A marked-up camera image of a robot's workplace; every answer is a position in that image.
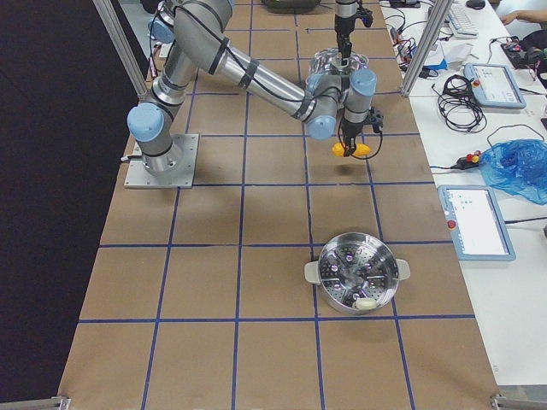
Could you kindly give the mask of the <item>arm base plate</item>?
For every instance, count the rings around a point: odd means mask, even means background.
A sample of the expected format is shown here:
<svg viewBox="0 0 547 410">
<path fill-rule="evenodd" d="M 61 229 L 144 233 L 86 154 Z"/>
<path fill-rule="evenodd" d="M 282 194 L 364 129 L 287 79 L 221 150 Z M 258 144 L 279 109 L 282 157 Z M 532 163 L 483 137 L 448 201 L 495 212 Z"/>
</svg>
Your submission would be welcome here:
<svg viewBox="0 0 547 410">
<path fill-rule="evenodd" d="M 141 152 L 137 143 L 123 157 L 128 163 L 124 186 L 128 189 L 190 189 L 197 162 L 198 134 L 174 134 L 171 149 L 152 157 Z"/>
</svg>

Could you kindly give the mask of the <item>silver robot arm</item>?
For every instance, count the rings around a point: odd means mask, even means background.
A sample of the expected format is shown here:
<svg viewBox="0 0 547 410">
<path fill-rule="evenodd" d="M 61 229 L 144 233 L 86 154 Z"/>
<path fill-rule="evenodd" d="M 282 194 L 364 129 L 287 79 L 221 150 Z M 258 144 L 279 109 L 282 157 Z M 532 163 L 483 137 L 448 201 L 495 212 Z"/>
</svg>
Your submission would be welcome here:
<svg viewBox="0 0 547 410">
<path fill-rule="evenodd" d="M 144 170 L 155 177 L 183 165 L 187 150 L 171 134 L 185 89 L 197 70 L 221 75 L 292 118 L 317 140 L 337 136 L 335 155 L 365 161 L 375 154 L 357 136 L 364 126 L 381 134 L 383 115 L 372 105 L 377 76 L 365 56 L 352 50 L 356 21 L 371 26 L 371 10 L 359 1 L 335 4 L 337 45 L 315 54 L 305 88 L 279 76 L 257 59 L 236 49 L 224 33 L 232 17 L 232 1 L 163 1 L 149 24 L 153 38 L 171 44 L 162 70 L 143 102 L 127 115 L 127 125 L 141 154 Z"/>
<path fill-rule="evenodd" d="M 365 27 L 370 27 L 373 24 L 372 11 L 365 9 L 362 6 L 362 1 L 339 0 L 335 2 L 334 30 L 343 67 L 349 63 L 352 51 L 350 35 L 355 30 L 356 21 L 361 21 Z"/>
</svg>

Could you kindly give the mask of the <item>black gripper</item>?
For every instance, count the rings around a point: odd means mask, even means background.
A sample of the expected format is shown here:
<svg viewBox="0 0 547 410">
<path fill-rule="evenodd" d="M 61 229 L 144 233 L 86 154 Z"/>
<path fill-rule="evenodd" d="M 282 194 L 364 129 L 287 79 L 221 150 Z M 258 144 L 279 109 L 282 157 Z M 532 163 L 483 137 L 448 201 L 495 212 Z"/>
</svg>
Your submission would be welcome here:
<svg viewBox="0 0 547 410">
<path fill-rule="evenodd" d="M 384 115 L 375 108 L 366 112 L 354 112 L 347 108 L 341 120 L 342 135 L 344 137 L 344 157 L 354 156 L 356 152 L 356 136 L 362 132 L 364 126 L 371 126 L 373 132 L 380 134 L 383 130 Z"/>
<path fill-rule="evenodd" d="M 334 29 L 337 34 L 341 67 L 346 67 L 349 63 L 352 49 L 350 34 L 355 30 L 356 21 L 361 21 L 365 27 L 370 27 L 371 15 L 352 15 L 350 17 L 336 15 L 334 19 Z"/>
</svg>

